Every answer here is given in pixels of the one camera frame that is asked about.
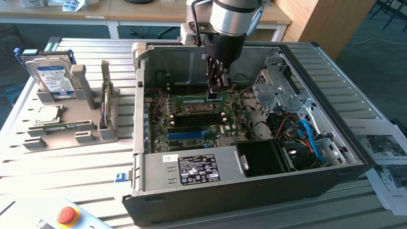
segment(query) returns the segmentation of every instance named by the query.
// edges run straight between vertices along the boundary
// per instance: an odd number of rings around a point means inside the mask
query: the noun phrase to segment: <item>emergency stop button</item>
[[[58,222],[60,224],[70,224],[76,217],[76,212],[72,207],[64,207],[58,214]]]

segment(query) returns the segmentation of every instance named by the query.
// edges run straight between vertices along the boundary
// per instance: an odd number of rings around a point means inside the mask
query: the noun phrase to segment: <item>blue pcie slot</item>
[[[187,138],[204,138],[204,135],[208,131],[195,131],[195,132],[188,132],[188,133],[172,133],[168,134],[168,139],[170,140],[176,140],[176,139],[187,139]]]

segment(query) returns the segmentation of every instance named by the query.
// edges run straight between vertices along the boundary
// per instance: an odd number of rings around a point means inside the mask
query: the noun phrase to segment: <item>blue clip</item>
[[[126,182],[126,181],[128,181],[127,173],[118,173],[115,183]]]
[[[68,50],[68,55],[70,55],[70,60],[72,64],[76,64],[75,56],[74,56],[74,51],[70,49]]]
[[[24,63],[23,63],[23,60],[20,59],[20,56],[22,56],[22,50],[20,50],[20,48],[15,48],[14,49],[14,52],[15,52],[15,58],[18,59],[18,61],[20,62],[20,64],[23,65],[23,68],[26,69],[26,65],[24,65]]]

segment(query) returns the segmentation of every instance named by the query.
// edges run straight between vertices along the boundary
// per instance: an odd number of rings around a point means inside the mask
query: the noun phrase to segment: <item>motherboard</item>
[[[244,109],[235,102],[239,91],[223,91],[216,99],[207,95],[174,95],[170,91],[156,90],[150,103],[151,152],[172,152],[230,146],[247,140],[242,126],[246,120]]]

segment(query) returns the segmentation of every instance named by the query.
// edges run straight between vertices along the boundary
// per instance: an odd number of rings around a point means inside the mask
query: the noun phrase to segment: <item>power supply label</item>
[[[220,181],[215,155],[199,155],[178,158],[180,183],[196,185],[212,181]]]

